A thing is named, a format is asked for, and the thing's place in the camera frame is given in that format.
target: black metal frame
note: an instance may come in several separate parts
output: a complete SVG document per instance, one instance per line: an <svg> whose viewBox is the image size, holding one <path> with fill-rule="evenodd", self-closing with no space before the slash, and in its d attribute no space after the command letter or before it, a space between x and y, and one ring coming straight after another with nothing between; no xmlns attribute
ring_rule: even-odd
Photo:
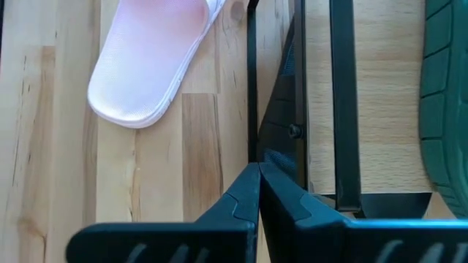
<svg viewBox="0 0 468 263"><path fill-rule="evenodd" d="M248 105L248 160L257 161L258 111L257 111L257 20L255 11L259 0L247 6L247 105Z"/></svg>
<svg viewBox="0 0 468 263"><path fill-rule="evenodd" d="M352 0L330 0L336 209L361 209L358 92Z"/></svg>
<svg viewBox="0 0 468 263"><path fill-rule="evenodd" d="M272 262L465 262L468 221L351 221L272 164L249 164L194 223L97 224L74 262L255 262L258 213Z"/></svg>
<svg viewBox="0 0 468 263"><path fill-rule="evenodd" d="M295 0L296 121L301 124L304 133L297 145L298 168L300 176L309 181L307 137L309 132L314 131L309 131L307 124L305 2ZM358 212L361 208L361 174L352 0L329 2L336 209Z"/></svg>

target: wooden panel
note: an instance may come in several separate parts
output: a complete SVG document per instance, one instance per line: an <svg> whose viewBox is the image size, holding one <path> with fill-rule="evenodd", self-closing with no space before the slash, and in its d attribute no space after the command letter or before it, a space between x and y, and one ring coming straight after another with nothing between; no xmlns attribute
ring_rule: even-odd
<svg viewBox="0 0 468 263"><path fill-rule="evenodd" d="M197 55L193 58L184 78L184 93L188 94L217 94L221 87L219 79L219 46L216 39L219 37L218 27L214 27L206 34L200 44Z"/></svg>
<svg viewBox="0 0 468 263"><path fill-rule="evenodd" d="M365 193L431 191L418 140L424 1L354 1L361 185ZM306 1L309 175L333 193L329 9Z"/></svg>
<svg viewBox="0 0 468 263"><path fill-rule="evenodd" d="M213 94L182 95L186 221L195 221L224 192L217 108Z"/></svg>
<svg viewBox="0 0 468 263"><path fill-rule="evenodd" d="M140 193L133 200L139 200L141 221L184 219L181 96L172 103L156 124L137 131L134 188Z"/></svg>
<svg viewBox="0 0 468 263"><path fill-rule="evenodd" d="M257 6L258 121L262 121L281 63L284 41L293 18L292 0L259 1Z"/></svg>
<svg viewBox="0 0 468 263"><path fill-rule="evenodd" d="M64 262L94 221L96 1L6 0L0 72L0 262Z"/></svg>
<svg viewBox="0 0 468 263"><path fill-rule="evenodd" d="M248 0L227 0L215 25L219 47L218 123L223 186L226 190L247 165Z"/></svg>

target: screw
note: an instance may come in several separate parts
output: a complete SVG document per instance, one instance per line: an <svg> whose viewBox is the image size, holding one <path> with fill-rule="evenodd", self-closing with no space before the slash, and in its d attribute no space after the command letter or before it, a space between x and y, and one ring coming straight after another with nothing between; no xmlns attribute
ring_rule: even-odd
<svg viewBox="0 0 468 263"><path fill-rule="evenodd" d="M288 134L290 135L291 139L300 139L303 135L302 127L298 124L290 124Z"/></svg>

